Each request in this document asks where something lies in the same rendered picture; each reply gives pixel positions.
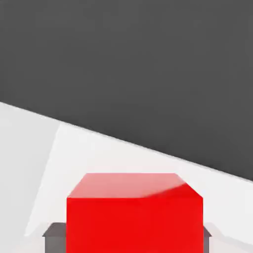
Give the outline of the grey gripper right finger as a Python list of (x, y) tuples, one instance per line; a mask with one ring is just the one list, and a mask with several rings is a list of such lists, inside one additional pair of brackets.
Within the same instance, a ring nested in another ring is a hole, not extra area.
[(222, 232), (210, 222), (204, 223), (204, 253), (240, 253)]

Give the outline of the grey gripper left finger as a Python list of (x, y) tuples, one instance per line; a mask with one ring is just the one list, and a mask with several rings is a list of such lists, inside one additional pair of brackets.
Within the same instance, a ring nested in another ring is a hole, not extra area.
[(25, 239), (24, 253), (66, 253), (66, 223), (42, 223)]

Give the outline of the small red cube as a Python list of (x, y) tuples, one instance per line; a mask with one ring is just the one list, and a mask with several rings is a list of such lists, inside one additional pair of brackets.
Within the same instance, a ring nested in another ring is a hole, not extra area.
[(174, 173), (87, 173), (66, 211), (66, 253), (204, 253), (203, 198)]

